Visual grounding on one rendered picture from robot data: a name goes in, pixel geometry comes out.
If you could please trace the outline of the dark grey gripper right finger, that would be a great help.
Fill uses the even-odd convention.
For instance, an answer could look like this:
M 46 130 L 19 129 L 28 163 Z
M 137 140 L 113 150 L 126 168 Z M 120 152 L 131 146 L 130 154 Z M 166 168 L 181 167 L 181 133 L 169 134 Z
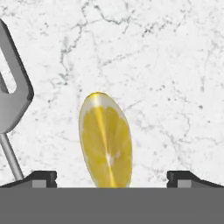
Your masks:
M 168 171 L 166 176 L 168 188 L 223 188 L 223 185 L 200 179 L 190 171 Z

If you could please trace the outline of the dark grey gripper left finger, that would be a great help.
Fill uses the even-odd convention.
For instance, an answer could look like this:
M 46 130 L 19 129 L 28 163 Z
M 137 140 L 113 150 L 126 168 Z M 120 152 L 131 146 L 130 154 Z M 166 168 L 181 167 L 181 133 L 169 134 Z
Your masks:
M 56 188 L 56 171 L 33 171 L 26 178 L 1 185 L 1 188 Z

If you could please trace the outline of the yellow lemon wedge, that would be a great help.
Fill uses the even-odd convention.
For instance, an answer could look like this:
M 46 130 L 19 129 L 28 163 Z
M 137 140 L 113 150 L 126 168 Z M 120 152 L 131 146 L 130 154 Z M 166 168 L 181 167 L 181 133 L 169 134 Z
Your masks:
M 95 92 L 83 102 L 79 136 L 84 161 L 100 188 L 130 186 L 132 143 L 125 114 L 107 94 Z

